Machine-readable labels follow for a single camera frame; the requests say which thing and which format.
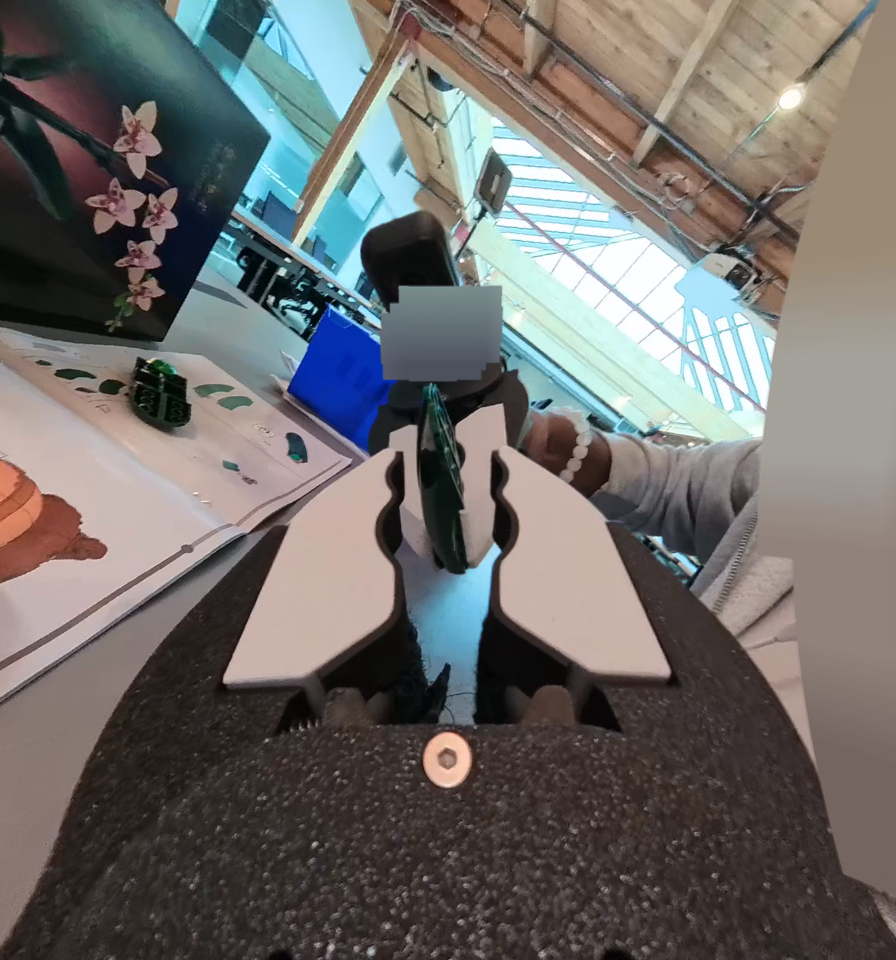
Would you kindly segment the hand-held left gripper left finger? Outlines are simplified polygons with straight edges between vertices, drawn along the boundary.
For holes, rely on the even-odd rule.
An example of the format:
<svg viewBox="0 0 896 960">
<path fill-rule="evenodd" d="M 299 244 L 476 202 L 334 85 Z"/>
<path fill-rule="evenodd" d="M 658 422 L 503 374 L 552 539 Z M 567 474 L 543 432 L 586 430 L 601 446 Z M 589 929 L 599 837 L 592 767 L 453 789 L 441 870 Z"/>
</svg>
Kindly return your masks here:
<svg viewBox="0 0 896 960">
<path fill-rule="evenodd" d="M 289 522 L 223 674 L 226 690 L 297 689 L 321 713 L 329 677 L 405 609 L 404 456 L 382 450 Z"/>
</svg>

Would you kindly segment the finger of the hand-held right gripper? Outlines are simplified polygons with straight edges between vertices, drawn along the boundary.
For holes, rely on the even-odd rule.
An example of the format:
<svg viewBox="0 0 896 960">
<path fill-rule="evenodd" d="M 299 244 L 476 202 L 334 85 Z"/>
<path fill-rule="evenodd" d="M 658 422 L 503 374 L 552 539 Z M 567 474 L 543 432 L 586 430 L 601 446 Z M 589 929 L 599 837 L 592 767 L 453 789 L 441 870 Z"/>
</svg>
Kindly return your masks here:
<svg viewBox="0 0 896 960">
<path fill-rule="evenodd" d="M 460 479 L 463 486 L 459 511 L 468 565 L 479 565 L 493 542 L 495 501 L 492 495 L 492 457 L 505 447 L 502 407 L 480 407 L 461 420 L 454 430 L 463 453 Z"/>
<path fill-rule="evenodd" d="M 419 485 L 417 426 L 406 425 L 392 431 L 390 449 L 399 451 L 403 456 L 404 497 L 400 507 L 403 539 L 418 557 L 435 560 Z"/>
</svg>

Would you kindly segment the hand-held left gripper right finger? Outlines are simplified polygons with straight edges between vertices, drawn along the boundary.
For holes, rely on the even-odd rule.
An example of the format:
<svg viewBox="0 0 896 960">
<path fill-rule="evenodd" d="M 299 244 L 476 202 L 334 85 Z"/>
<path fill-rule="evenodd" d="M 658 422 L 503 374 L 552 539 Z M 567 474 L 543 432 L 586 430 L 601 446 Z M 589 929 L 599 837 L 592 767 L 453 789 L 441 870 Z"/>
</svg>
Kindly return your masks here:
<svg viewBox="0 0 896 960">
<path fill-rule="evenodd" d="M 510 447 L 492 468 L 491 673 L 523 699 L 560 688 L 577 714 L 596 686 L 668 685 L 670 662 L 604 516 Z"/>
</svg>

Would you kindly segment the dark green toy leaf piece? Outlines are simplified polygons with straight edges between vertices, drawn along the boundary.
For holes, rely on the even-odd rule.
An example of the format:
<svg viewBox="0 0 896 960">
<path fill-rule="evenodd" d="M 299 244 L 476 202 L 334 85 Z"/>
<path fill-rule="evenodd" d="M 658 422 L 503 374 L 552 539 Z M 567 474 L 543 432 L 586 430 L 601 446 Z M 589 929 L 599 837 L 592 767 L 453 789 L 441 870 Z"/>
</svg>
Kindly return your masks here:
<svg viewBox="0 0 896 960">
<path fill-rule="evenodd" d="M 463 574 L 468 568 L 461 522 L 463 458 L 441 391 L 433 382 L 422 389 L 416 460 L 422 516 L 431 551 L 443 570 Z"/>
</svg>

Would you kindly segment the person's right forearm grey sleeve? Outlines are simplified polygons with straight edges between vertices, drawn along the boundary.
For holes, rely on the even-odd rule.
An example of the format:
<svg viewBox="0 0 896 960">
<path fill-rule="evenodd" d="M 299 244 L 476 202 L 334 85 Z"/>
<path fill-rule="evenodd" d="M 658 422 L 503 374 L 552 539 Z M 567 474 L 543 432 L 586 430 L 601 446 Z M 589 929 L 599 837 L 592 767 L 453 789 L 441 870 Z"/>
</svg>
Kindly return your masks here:
<svg viewBox="0 0 896 960">
<path fill-rule="evenodd" d="M 600 438 L 611 462 L 592 501 L 610 522 L 705 563 L 752 512 L 761 468 L 758 438 L 694 448 L 624 434 Z"/>
</svg>

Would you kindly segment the background office desk row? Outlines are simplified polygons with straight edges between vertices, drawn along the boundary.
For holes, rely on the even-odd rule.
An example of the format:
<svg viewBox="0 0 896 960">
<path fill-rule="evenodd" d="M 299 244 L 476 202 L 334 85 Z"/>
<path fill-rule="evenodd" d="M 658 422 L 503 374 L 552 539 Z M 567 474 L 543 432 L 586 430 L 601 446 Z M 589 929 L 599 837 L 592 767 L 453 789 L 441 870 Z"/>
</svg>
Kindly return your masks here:
<svg viewBox="0 0 896 960">
<path fill-rule="evenodd" d="M 309 253 L 289 242 L 241 204 L 223 234 L 236 247 L 239 290 L 288 326 L 297 322 L 304 340 L 310 341 L 329 308 L 371 333 L 380 331 L 380 310 L 337 278 L 322 251 Z"/>
</svg>

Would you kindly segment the person's right hand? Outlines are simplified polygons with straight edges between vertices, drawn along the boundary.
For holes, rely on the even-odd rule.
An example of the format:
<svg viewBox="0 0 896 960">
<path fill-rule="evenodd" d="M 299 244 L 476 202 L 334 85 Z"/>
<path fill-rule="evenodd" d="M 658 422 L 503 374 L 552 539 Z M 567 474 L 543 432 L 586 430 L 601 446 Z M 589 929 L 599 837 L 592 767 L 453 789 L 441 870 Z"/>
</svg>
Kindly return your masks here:
<svg viewBox="0 0 896 960">
<path fill-rule="evenodd" d="M 586 498 L 607 485 L 609 445 L 583 414 L 531 409 L 528 422 L 522 450 L 533 462 Z"/>
</svg>

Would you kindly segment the blue box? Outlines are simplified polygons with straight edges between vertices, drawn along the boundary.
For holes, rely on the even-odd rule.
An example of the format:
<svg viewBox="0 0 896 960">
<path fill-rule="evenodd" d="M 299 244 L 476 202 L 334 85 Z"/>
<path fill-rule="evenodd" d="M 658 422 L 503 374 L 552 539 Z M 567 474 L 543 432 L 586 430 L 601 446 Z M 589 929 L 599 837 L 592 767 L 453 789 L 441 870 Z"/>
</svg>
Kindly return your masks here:
<svg viewBox="0 0 896 960">
<path fill-rule="evenodd" d="M 287 391 L 360 450 L 393 381 L 383 378 L 380 342 L 333 306 L 324 311 Z"/>
</svg>

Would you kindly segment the black floodlight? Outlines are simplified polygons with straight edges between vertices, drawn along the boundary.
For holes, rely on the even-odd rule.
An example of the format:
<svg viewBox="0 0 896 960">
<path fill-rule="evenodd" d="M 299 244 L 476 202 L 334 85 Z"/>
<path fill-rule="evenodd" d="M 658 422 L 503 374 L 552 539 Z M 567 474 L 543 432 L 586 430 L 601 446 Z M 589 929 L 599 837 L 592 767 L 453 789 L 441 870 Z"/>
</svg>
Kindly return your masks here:
<svg viewBox="0 0 896 960">
<path fill-rule="evenodd" d="M 489 148 L 483 160 L 475 186 L 474 200 L 481 217 L 497 218 L 504 209 L 513 175 L 500 154 Z"/>
</svg>

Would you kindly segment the person's grey hooded jacket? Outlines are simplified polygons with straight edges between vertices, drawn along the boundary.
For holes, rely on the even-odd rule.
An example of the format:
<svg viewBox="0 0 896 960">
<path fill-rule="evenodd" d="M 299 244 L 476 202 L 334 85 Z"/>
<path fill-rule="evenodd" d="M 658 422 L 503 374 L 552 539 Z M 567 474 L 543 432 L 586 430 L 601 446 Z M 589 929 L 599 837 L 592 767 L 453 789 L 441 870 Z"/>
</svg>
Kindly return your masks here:
<svg viewBox="0 0 896 960">
<path fill-rule="evenodd" d="M 692 594 L 747 651 L 797 641 L 793 563 L 759 546 L 759 498 L 731 521 Z"/>
</svg>

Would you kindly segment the open instruction booklet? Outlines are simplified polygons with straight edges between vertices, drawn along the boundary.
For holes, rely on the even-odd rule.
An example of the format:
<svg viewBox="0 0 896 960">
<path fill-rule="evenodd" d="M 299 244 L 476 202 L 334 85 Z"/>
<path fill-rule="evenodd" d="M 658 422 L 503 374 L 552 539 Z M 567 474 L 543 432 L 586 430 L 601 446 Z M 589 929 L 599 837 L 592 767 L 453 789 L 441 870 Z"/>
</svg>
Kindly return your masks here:
<svg viewBox="0 0 896 960">
<path fill-rule="evenodd" d="M 187 427 L 135 415 L 138 357 Z M 350 463 L 202 356 L 0 328 L 0 704 Z"/>
</svg>

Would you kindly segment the dark green toy brick assembly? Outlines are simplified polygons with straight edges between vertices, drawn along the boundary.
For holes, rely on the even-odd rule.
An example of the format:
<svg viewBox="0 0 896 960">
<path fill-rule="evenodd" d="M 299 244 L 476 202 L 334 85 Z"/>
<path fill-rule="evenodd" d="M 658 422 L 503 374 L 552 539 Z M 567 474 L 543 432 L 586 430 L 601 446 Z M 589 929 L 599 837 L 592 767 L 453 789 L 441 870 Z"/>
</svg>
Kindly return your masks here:
<svg viewBox="0 0 896 960">
<path fill-rule="evenodd" d="M 148 426 L 176 431 L 190 424 L 188 381 L 163 359 L 136 359 L 127 396 L 135 415 Z"/>
</svg>

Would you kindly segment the white ceiling projector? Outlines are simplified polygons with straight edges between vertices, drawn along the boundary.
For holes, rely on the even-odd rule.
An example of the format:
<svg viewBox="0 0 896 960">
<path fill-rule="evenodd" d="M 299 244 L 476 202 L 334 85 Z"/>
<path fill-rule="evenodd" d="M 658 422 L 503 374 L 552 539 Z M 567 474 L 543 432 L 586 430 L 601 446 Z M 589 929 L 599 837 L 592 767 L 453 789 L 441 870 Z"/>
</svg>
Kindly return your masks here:
<svg viewBox="0 0 896 960">
<path fill-rule="evenodd" d="M 696 266 L 707 274 L 728 284 L 739 294 L 754 289 L 761 273 L 752 262 L 731 247 L 717 248 L 706 253 Z"/>
</svg>

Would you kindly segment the dark orchid picture box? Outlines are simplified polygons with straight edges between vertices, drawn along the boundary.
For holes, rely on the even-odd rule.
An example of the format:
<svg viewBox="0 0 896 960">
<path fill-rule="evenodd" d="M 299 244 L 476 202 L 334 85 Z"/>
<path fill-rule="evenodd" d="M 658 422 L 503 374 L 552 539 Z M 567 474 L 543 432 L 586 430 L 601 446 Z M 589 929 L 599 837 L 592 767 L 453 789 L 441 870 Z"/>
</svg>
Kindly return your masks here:
<svg viewBox="0 0 896 960">
<path fill-rule="evenodd" d="M 269 139 L 161 2 L 0 1 L 0 321 L 164 340 Z"/>
</svg>

